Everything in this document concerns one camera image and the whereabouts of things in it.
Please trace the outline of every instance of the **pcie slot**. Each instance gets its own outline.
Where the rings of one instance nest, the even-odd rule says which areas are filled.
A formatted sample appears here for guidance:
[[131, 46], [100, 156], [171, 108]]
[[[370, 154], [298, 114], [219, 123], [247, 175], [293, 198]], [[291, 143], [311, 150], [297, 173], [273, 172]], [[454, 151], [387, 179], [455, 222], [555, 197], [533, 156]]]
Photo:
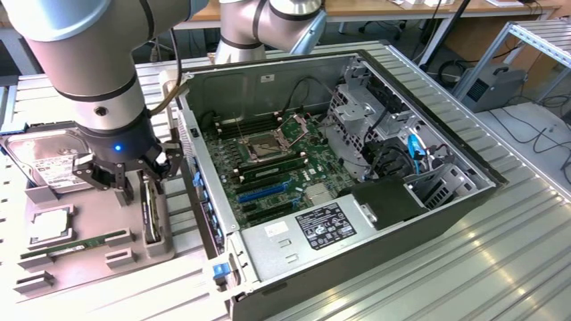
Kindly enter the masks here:
[[249, 221], [257, 221], [259, 219], [265, 219], [270, 216], [283, 216], [290, 213], [291, 209], [297, 206], [299, 200], [294, 199], [281, 205], [277, 205], [271, 207], [270, 209], [265, 209], [262, 211], [258, 211], [255, 213], [247, 214], [247, 220]]
[[282, 180], [278, 177], [269, 177], [267, 179], [262, 179], [258, 182], [254, 182], [253, 184], [242, 185], [235, 189], [237, 194], [242, 194], [250, 191], [254, 191], [255, 189], [262, 189], [266, 186], [275, 185]]
[[267, 197], [270, 195], [283, 193], [290, 186], [290, 182], [291, 182], [291, 179], [290, 179], [290, 181], [283, 182], [278, 186], [270, 187], [270, 188], [263, 189], [262, 191], [254, 192], [251, 194], [242, 195], [239, 197], [239, 203], [246, 203], [246, 202], [254, 201], [257, 199], [262, 199], [263, 197]]

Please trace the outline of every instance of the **white label sticker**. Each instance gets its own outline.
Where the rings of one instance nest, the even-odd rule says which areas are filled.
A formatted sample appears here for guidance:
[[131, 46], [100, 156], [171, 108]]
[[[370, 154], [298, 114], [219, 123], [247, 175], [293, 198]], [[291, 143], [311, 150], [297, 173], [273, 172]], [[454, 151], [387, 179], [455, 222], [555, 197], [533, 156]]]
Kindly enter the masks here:
[[266, 234], [269, 237], [273, 237], [278, 234], [282, 234], [283, 232], [287, 232], [289, 230], [290, 229], [287, 228], [286, 221], [282, 221], [266, 227]]
[[266, 176], [266, 175], [270, 175], [270, 174], [274, 174], [274, 173], [278, 173], [278, 172], [279, 172], [279, 169], [270, 169], [266, 172], [258, 173], [255, 176], [261, 177], [261, 176]]
[[39, 175], [55, 189], [83, 183], [83, 180], [72, 174], [72, 166], [74, 155], [44, 158], [34, 162]]
[[277, 78], [277, 75], [265, 75], [265, 76], [261, 77], [261, 82], [262, 83], [265, 83], [265, 82], [273, 82], [275, 78]]

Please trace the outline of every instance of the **hard drive label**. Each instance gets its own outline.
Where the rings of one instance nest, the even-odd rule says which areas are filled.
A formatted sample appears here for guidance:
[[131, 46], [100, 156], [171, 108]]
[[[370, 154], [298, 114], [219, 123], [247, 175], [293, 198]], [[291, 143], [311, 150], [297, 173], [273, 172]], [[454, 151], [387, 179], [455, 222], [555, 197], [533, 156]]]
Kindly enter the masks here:
[[313, 249], [322, 249], [358, 234], [339, 204], [330, 204], [295, 217]]
[[83, 180], [72, 174], [72, 166], [74, 155], [34, 161], [39, 175], [54, 189], [83, 183]]

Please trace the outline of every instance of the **ram module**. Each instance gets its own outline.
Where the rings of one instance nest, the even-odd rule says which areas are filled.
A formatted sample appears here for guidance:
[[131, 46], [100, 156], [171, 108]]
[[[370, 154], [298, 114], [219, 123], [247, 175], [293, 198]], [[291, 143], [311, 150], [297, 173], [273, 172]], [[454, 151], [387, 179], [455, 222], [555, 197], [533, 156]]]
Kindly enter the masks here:
[[48, 254], [55, 256], [56, 254], [70, 253], [78, 250], [88, 249], [91, 247], [98, 247], [106, 244], [106, 239], [126, 234], [126, 231], [116, 231], [100, 236], [92, 237], [90, 239], [83, 239], [80, 241], [74, 241], [62, 245], [55, 245], [52, 247], [44, 247], [36, 251], [31, 251], [20, 255], [20, 259], [28, 259], [34, 256]]
[[245, 172], [241, 172], [241, 183], [250, 183], [267, 177], [273, 177], [289, 173], [291, 171], [297, 171], [298, 169], [305, 168], [307, 164], [309, 159], [306, 157], [299, 156], [279, 163], [266, 165], [255, 169], [250, 169]]

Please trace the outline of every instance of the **metal table surface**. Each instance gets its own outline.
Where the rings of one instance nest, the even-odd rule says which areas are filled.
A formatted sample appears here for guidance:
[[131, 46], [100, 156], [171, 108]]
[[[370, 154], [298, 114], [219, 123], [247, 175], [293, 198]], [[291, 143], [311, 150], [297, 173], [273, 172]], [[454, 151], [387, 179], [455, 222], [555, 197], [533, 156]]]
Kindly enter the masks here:
[[[350, 43], [322, 46], [315, 52], [349, 49], [370, 51], [510, 184], [441, 237], [271, 319], [571, 320], [571, 210], [565, 192], [527, 160], [519, 160], [517, 151], [393, 47]], [[206, 58], [187, 60], [184, 66], [207, 63]], [[151, 108], [160, 101], [158, 73], [166, 68], [174, 68], [174, 63], [138, 67]], [[44, 76], [22, 77], [15, 117], [46, 117], [42, 111], [56, 106], [59, 99]], [[154, 122], [162, 133], [164, 118]], [[22, 182], [14, 167], [3, 169], [2, 175]], [[15, 305], [19, 319], [228, 319], [224, 304], [206, 291], [208, 280], [200, 272], [206, 253], [182, 190], [180, 180], [168, 182], [171, 220], [182, 226], [174, 229], [180, 230], [178, 257]], [[7, 215], [0, 233], [10, 216], [19, 215], [15, 202], [22, 197], [14, 195], [14, 201], [0, 203]]]

